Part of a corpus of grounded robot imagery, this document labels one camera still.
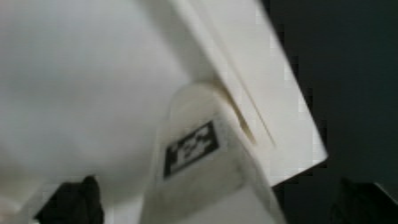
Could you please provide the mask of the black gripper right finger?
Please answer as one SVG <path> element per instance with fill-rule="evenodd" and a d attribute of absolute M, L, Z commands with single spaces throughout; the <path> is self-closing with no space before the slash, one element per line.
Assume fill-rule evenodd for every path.
<path fill-rule="evenodd" d="M 398 184 L 341 179 L 329 224 L 398 224 Z"/>

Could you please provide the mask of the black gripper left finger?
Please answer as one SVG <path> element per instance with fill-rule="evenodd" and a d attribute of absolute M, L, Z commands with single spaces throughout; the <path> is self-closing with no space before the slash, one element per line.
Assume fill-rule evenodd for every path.
<path fill-rule="evenodd" d="M 63 183 L 34 220 L 39 224 L 105 224 L 102 190 L 93 176 Z"/>

